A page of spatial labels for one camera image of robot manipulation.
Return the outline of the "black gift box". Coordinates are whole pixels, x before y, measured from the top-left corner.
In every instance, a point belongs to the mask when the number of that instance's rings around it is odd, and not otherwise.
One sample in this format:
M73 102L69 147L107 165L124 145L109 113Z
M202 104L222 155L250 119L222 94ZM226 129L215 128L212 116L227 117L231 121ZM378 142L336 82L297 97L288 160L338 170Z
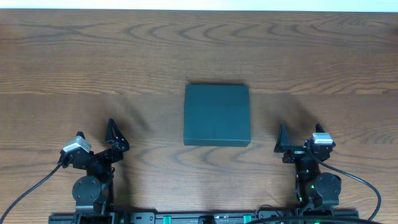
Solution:
M184 145L246 147L250 142L251 106L247 85L186 85Z

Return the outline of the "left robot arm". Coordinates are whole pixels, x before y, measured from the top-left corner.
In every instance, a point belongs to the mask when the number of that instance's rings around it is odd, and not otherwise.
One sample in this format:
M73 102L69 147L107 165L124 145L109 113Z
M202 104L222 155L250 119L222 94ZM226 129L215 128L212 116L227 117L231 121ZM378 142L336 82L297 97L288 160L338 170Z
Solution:
M128 214L114 204L114 167L123 160L129 143L113 119L108 120L105 143L111 147L95 153L83 132L69 140L60 151L58 165L86 171L72 189L76 202L73 223L129 223Z

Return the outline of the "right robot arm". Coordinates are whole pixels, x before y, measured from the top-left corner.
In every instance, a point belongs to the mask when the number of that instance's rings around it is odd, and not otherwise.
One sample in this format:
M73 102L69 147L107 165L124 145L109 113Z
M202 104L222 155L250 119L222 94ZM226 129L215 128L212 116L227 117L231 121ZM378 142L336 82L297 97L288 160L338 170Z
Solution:
M295 193L300 202L299 215L315 213L317 210L330 212L339 204L341 179L335 174L321 172L319 165L330 158L335 147L331 136L320 124L302 146L294 146L289 141L285 124L280 131L274 148L275 153L282 153L283 163L295 165Z

